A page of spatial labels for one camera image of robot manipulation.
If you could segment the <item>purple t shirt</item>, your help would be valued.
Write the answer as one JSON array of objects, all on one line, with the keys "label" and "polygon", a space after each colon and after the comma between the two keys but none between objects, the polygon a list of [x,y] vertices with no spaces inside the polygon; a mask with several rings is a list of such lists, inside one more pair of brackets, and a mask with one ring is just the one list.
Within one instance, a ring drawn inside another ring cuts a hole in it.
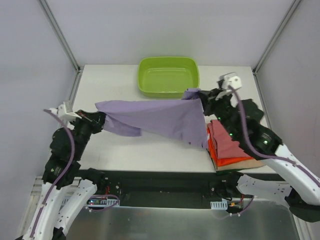
[{"label": "purple t shirt", "polygon": [[206,149],[207,124],[198,92],[198,88],[189,88],[182,99],[109,100],[95,107],[105,113],[103,128],[108,132],[140,137],[145,131]]}]

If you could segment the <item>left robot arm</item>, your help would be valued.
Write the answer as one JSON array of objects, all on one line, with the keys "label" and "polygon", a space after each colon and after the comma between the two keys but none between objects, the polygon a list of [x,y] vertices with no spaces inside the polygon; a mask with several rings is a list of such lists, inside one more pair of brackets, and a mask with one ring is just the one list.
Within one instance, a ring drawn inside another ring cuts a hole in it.
[{"label": "left robot arm", "polygon": [[40,199],[21,240],[64,240],[81,209],[94,194],[106,193],[106,175],[94,168],[79,172],[81,157],[91,135],[105,124],[103,112],[78,110],[71,114],[73,129],[57,129],[51,155],[42,176]]}]

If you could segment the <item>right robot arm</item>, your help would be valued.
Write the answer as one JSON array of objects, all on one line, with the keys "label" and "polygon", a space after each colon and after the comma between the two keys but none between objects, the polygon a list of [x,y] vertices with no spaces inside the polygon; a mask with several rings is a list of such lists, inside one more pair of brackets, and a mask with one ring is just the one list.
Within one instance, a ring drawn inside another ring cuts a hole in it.
[{"label": "right robot arm", "polygon": [[260,180],[232,173],[225,184],[230,197],[257,196],[282,205],[309,223],[320,220],[320,179],[306,168],[271,129],[261,125],[264,112],[252,99],[240,99],[235,90],[198,92],[205,116],[214,115],[231,139],[250,157],[263,162],[283,180]]}]

